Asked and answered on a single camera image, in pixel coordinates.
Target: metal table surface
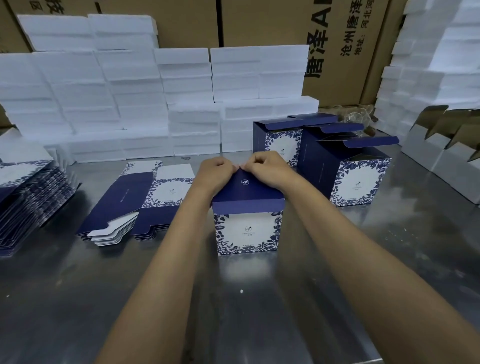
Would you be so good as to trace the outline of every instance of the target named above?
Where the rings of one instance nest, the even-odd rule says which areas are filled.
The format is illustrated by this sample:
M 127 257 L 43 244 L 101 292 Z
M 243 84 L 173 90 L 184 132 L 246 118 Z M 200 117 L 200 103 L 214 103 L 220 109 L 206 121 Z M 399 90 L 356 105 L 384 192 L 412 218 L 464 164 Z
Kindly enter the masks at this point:
M 371 205 L 342 212 L 480 328 L 480 209 L 399 153 Z M 250 152 L 226 153 L 235 163 Z M 165 165 L 211 156 L 161 158 Z M 0 261 L 0 363 L 90 363 L 162 236 L 103 249 L 74 232 L 125 161 L 77 164 L 76 196 L 14 258 Z M 287 205 L 277 252 L 217 256 L 211 211 L 183 361 L 380 362 L 367 333 Z

